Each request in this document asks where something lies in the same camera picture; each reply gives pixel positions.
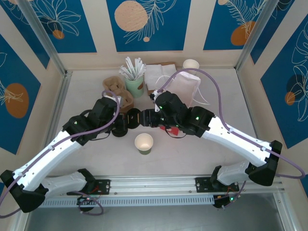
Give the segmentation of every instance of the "white paper cup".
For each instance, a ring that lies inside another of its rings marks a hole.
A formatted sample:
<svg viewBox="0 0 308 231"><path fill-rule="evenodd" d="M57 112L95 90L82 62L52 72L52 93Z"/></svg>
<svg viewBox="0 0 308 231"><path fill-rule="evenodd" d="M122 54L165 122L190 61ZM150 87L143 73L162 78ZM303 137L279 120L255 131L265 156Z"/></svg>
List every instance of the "white paper cup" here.
<svg viewBox="0 0 308 231"><path fill-rule="evenodd" d="M147 133L138 135L135 139L135 146L142 155L149 154L153 146L152 136Z"/></svg>
<svg viewBox="0 0 308 231"><path fill-rule="evenodd" d="M199 63L194 59L186 59L183 62L183 69L186 69L186 68L199 69L199 67L200 67ZM189 74L192 74L194 76L197 74L197 71L186 71L186 72L189 73Z"/></svg>

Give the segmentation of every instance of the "black mounting bracket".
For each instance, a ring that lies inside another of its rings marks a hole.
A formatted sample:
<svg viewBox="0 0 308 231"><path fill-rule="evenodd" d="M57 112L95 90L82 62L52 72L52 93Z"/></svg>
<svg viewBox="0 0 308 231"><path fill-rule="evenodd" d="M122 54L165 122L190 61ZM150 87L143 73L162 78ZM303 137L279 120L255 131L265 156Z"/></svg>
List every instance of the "black mounting bracket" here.
<svg viewBox="0 0 308 231"><path fill-rule="evenodd" d="M109 195L110 182L111 182L110 180L95 180L91 190L85 190L85 188L83 188L79 192L85 193L88 195ZM72 195L79 195L79 194L74 193L74 192L68 192L67 195L72 196Z"/></svg>
<svg viewBox="0 0 308 231"><path fill-rule="evenodd" d="M213 187L213 184L210 180L210 177L197 177L195 179L196 182L196 190L197 193L220 193L220 192L238 192L239 186L235 185L235 183L231 184L231 185L223 185L221 186L219 189L215 189Z"/></svg>

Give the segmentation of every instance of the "beige circle pattern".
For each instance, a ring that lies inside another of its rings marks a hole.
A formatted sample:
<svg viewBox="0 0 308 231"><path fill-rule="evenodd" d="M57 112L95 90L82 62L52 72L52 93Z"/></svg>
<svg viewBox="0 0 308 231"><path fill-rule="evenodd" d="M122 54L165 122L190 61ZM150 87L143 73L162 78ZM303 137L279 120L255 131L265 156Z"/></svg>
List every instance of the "beige circle pattern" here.
<svg viewBox="0 0 308 231"><path fill-rule="evenodd" d="M144 42L148 42L148 41L150 41L150 38L149 38L149 37L144 37L144 38L143 38L143 41L144 41Z"/></svg>
<svg viewBox="0 0 308 231"><path fill-rule="evenodd" d="M219 5L226 5L229 0L218 0Z"/></svg>
<svg viewBox="0 0 308 231"><path fill-rule="evenodd" d="M135 1L124 1L115 10L115 21L125 31L142 29L148 22L145 9Z"/></svg>

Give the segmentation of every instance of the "orange circle pattern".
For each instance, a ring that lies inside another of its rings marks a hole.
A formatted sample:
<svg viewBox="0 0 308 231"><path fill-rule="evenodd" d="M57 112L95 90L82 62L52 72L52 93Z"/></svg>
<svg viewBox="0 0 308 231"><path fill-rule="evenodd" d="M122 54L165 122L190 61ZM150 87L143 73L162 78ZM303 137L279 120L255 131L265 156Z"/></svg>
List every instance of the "orange circle pattern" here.
<svg viewBox="0 0 308 231"><path fill-rule="evenodd" d="M52 32L52 35L56 38L56 39L64 39L64 33L61 30L54 30Z"/></svg>
<svg viewBox="0 0 308 231"><path fill-rule="evenodd" d="M15 95L23 94L20 97L22 102L12 98L5 101L6 109L8 113L11 114L11 116L18 119L23 118L26 115L29 107L29 95L26 88L20 83L12 83L6 88L6 92L4 93L6 96L9 96L7 91L10 91Z"/></svg>
<svg viewBox="0 0 308 231"><path fill-rule="evenodd" d="M285 102L287 105L291 106L294 104L295 102L295 95L293 92L288 92L286 95L285 95L285 98L284 98Z"/></svg>
<svg viewBox="0 0 308 231"><path fill-rule="evenodd" d="M256 22L247 22L245 26L239 26L236 28L231 35L231 43L234 46L243 46L247 42L248 36L246 37L245 27L249 27L248 34L250 35L252 29L254 28Z"/></svg>

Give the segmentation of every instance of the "white table surface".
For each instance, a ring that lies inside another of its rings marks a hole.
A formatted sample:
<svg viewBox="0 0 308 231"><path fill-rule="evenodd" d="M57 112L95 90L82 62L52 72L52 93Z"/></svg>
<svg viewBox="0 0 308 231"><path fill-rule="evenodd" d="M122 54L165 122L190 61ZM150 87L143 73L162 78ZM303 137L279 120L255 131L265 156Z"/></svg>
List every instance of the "white table surface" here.
<svg viewBox="0 0 308 231"><path fill-rule="evenodd" d="M205 69L218 82L222 94L223 114L227 123L254 136L252 122L234 69ZM118 69L74 71L68 88L58 131L70 117L91 109L103 91L103 80L118 75ZM218 115L218 96L214 84L202 74L200 91L210 105L204 107ZM202 102L198 93L195 99ZM154 108L146 91L134 101L134 107ZM154 145L149 155L141 155L134 140L141 133L149 133ZM51 175L70 174L87 168L95 176L145 176L211 174L218 165L234 164L243 158L218 143L186 136L173 139L159 128L141 125L129 129L126 136L90 141L82 149L67 157Z"/></svg>

